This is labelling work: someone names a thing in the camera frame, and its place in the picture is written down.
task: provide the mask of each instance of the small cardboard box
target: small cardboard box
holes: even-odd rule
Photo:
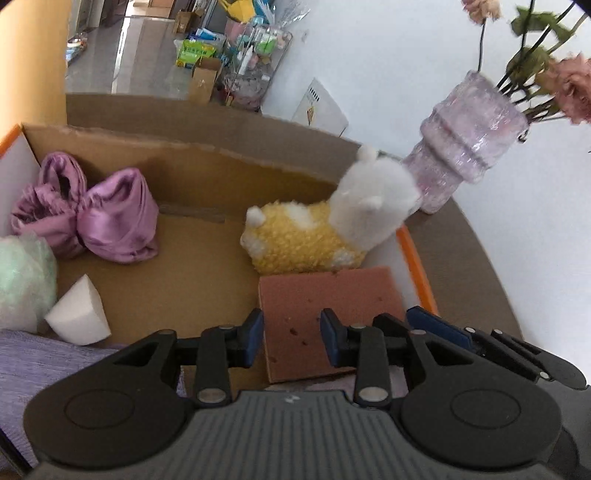
[[[174,20],[173,33],[187,33],[191,29],[196,16],[195,12],[184,12],[182,10],[178,12]]]
[[[213,58],[200,58],[193,67],[189,95],[187,99],[199,105],[206,105],[212,97],[213,87],[222,69],[222,61]]]

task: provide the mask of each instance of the white plush head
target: white plush head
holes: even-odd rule
[[[367,145],[330,197],[329,222],[351,246],[369,251],[392,235],[420,205],[407,168]]]

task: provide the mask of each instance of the orange pillar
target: orange pillar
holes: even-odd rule
[[[70,0],[12,0],[0,11],[0,137],[21,122],[65,124]]]

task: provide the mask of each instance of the green leaf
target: green leaf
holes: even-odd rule
[[[529,9],[517,7],[517,17],[511,22],[511,29],[517,37],[524,34],[525,20],[527,19],[528,13]],[[527,30],[531,32],[541,32],[547,27],[550,27],[559,41],[566,42],[573,36],[573,33],[564,25],[561,25],[557,19],[557,15],[552,12],[532,13]]]
[[[529,51],[529,48],[523,49],[523,56]],[[507,64],[506,71],[509,72],[513,67],[518,64],[521,52],[517,52]],[[541,72],[548,66],[548,62],[551,60],[550,54],[543,48],[537,47],[520,65],[517,67],[509,77],[513,83],[517,85],[523,85],[527,80],[532,78],[536,73]]]

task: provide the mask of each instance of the white foam block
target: white foam block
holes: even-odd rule
[[[50,327],[66,342],[90,345],[111,335],[103,303],[84,275],[46,315]]]

